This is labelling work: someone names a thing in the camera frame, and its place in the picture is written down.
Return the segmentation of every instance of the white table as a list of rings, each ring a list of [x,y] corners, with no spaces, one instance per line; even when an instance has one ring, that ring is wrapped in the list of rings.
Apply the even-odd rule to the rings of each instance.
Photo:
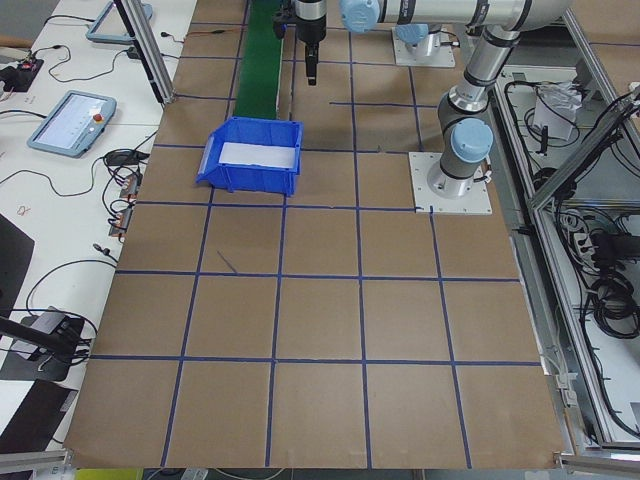
[[[182,45],[160,36],[167,31],[182,38],[188,30],[195,0],[145,0],[153,6],[151,26],[160,50],[179,56]],[[61,0],[54,15],[66,14],[95,18],[104,8],[106,0]],[[108,70],[113,56],[124,49],[122,45],[96,44],[85,38],[86,22],[54,19],[42,30],[33,50],[57,44],[71,49],[72,60],[55,70],[59,78],[88,77]],[[114,97],[118,102],[116,114],[104,133],[91,149],[80,158],[70,158],[27,147],[26,140],[40,123],[34,116],[0,116],[0,180],[21,169],[30,169],[49,175],[56,188],[63,193],[85,190],[91,183],[91,164],[110,150],[133,148],[152,134],[160,123],[162,108],[156,102],[140,61],[122,54],[109,75],[90,80],[58,83],[47,70],[66,56],[65,49],[41,52],[45,70],[41,71],[28,93],[16,93],[0,103],[0,110],[24,109],[48,114],[68,90],[81,90]],[[173,77],[177,60],[166,58],[169,74]],[[142,151],[151,149],[153,140]],[[121,244],[108,236],[107,212],[101,196],[110,176],[98,162],[96,180],[91,192],[70,198],[56,196],[45,178],[20,174],[0,185],[0,213],[35,240],[33,258],[16,308],[24,308],[28,292],[48,271],[62,263],[80,259],[108,260],[93,248],[94,243],[111,249],[119,256]],[[111,183],[106,194],[108,200],[117,198],[120,187]],[[31,306],[72,311],[99,325],[114,270],[106,265],[85,263],[64,268],[36,290]],[[19,321],[24,312],[14,312]],[[85,326],[83,336],[92,336]],[[0,348],[9,348],[11,339],[0,340]],[[6,353],[0,352],[0,362]],[[79,389],[84,376],[84,365],[73,367],[62,385]],[[3,430],[28,391],[31,382],[0,382],[0,430]],[[66,415],[56,438],[66,435],[72,411]],[[55,444],[51,449],[59,448]]]

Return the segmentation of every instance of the green conveyor belt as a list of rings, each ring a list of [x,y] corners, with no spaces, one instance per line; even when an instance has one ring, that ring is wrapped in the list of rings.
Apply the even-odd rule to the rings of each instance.
[[[273,33],[272,17],[279,6],[280,0],[251,0],[235,116],[277,116],[282,41]]]

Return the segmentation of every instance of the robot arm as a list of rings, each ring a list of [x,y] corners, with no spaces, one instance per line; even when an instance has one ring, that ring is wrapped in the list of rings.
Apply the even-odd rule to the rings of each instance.
[[[461,23],[489,25],[474,51],[464,76],[449,91],[452,106],[477,113],[487,106],[493,86],[518,43],[521,31],[535,30],[560,17],[572,0],[341,0],[348,30],[364,33],[377,23]]]
[[[318,46],[326,34],[327,0],[285,0],[275,17],[276,34],[295,24],[296,35],[306,44],[309,84],[316,83]],[[517,45],[520,32],[543,27],[569,8],[572,0],[340,0],[342,21],[355,33],[378,23],[407,25],[457,23],[486,25],[463,78],[438,107],[446,148],[428,175],[431,189],[455,199],[473,183],[477,165],[489,153],[493,135],[478,118],[487,107],[491,88]]]
[[[320,42],[327,34],[327,0],[283,1],[273,18],[276,37],[284,37],[287,25],[295,25],[296,37],[304,42],[307,79],[315,85]]]

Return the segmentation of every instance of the blue plastic bin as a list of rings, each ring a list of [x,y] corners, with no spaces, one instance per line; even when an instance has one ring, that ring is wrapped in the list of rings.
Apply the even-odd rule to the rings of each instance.
[[[291,147],[295,149],[291,168],[256,165],[247,158],[240,164],[221,163],[220,156],[226,142]],[[216,129],[207,141],[196,181],[207,180],[228,191],[251,190],[293,195],[300,174],[300,146],[302,123],[281,120],[231,117]]]

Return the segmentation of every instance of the brown cardboard sheet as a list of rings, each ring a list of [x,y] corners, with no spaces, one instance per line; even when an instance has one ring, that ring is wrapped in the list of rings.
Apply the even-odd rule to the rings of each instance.
[[[640,77],[640,43],[636,46],[592,45],[592,48],[618,95],[628,93],[629,84]]]
[[[441,151],[461,66],[395,67],[390,32],[349,35],[337,3],[317,87],[285,46],[280,112],[305,126],[285,199],[193,182],[246,20],[199,1],[194,22],[230,31],[186,39],[176,88],[198,98],[167,107],[149,159],[76,466],[535,469],[562,449],[493,188],[490,216],[413,211],[404,152]]]
[[[590,43],[640,45],[636,0],[575,0],[571,10]]]

